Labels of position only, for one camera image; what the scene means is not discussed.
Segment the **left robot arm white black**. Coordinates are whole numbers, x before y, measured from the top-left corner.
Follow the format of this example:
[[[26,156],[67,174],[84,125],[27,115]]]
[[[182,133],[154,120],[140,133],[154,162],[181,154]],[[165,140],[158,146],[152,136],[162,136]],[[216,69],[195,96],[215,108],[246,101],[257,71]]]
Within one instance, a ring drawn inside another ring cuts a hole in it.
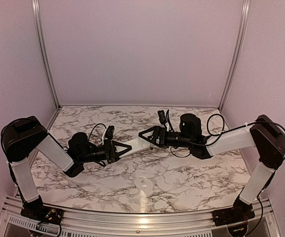
[[[38,151],[65,175],[76,177],[84,170],[84,164],[94,162],[105,166],[120,160],[132,150],[131,145],[113,140],[114,127],[109,126],[101,145],[91,143],[84,132],[72,136],[65,149],[35,116],[19,118],[6,125],[0,133],[1,148],[4,152],[12,179],[17,186],[27,210],[37,220],[47,215],[47,209],[38,194],[33,180],[29,155]]]

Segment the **white remote control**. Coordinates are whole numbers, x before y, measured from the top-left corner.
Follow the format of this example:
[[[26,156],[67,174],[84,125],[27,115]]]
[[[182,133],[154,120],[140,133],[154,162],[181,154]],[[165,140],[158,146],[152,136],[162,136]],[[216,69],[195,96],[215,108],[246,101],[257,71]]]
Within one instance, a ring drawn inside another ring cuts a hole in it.
[[[126,154],[122,155],[121,158],[128,157],[128,156],[131,156],[133,154],[136,154],[136,153],[139,153],[139,152],[142,152],[142,151],[148,149],[148,148],[142,148],[140,141],[139,141],[139,138],[131,139],[129,141],[122,142],[122,143],[131,145],[132,150],[127,152]]]

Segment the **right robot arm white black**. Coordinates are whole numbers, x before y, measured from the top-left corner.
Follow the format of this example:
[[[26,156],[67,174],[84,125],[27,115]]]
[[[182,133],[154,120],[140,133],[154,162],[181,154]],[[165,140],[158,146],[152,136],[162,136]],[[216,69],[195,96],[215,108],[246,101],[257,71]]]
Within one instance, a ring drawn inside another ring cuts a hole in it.
[[[161,110],[158,115],[161,125],[141,131],[139,137],[160,148],[188,148],[190,154],[199,159],[209,159],[243,148],[257,149],[259,163],[229,210],[229,217],[233,221],[240,221],[247,215],[248,208],[262,190],[267,188],[285,160],[285,128],[266,115],[260,115],[245,125],[208,136],[202,134],[201,120],[194,114],[180,116],[179,132],[174,131],[168,112]]]

